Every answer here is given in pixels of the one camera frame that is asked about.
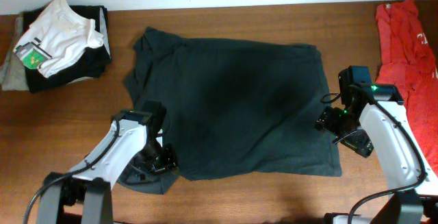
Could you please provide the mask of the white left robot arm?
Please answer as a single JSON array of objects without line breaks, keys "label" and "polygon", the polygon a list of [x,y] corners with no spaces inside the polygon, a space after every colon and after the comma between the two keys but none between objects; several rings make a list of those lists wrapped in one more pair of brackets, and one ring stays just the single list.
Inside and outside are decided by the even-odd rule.
[{"label": "white left robot arm", "polygon": [[140,186],[146,176],[177,170],[177,157],[163,142],[165,107],[146,101],[139,110],[113,115],[102,141],[67,173],[49,173],[31,200],[38,223],[113,223],[112,188],[120,179]]}]

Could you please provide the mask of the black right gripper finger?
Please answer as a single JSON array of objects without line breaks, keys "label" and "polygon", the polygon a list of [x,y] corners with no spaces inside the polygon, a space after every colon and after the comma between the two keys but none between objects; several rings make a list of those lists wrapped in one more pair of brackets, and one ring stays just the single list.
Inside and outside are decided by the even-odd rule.
[{"label": "black right gripper finger", "polygon": [[315,122],[314,128],[319,132],[324,130],[326,115],[321,114],[318,120]]},{"label": "black right gripper finger", "polygon": [[363,129],[356,129],[347,132],[333,140],[333,144],[341,143],[349,149],[352,149],[358,155],[368,158],[374,150],[368,135]]}]

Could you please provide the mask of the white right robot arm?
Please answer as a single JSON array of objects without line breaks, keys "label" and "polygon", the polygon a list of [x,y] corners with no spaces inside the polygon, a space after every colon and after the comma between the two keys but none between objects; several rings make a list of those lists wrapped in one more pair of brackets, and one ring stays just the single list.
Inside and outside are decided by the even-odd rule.
[{"label": "white right robot arm", "polygon": [[387,190],[359,200],[348,213],[327,213],[325,223],[437,222],[437,176],[410,128],[404,100],[397,87],[374,84],[366,66],[349,66],[338,75],[343,108],[330,101],[315,122],[318,131],[335,136],[360,156],[377,154]]}]

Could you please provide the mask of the dark green Nike t-shirt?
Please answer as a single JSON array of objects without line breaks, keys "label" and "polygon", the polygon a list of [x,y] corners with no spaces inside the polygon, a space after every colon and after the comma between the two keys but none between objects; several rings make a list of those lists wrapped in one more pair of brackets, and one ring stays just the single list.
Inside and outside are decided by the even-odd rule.
[{"label": "dark green Nike t-shirt", "polygon": [[136,110],[147,101],[166,109],[162,142],[178,169],[153,175],[135,158],[120,185],[162,195],[179,177],[342,174],[332,136],[314,127],[329,91],[316,46],[183,38],[150,27],[133,48],[126,89]]}]

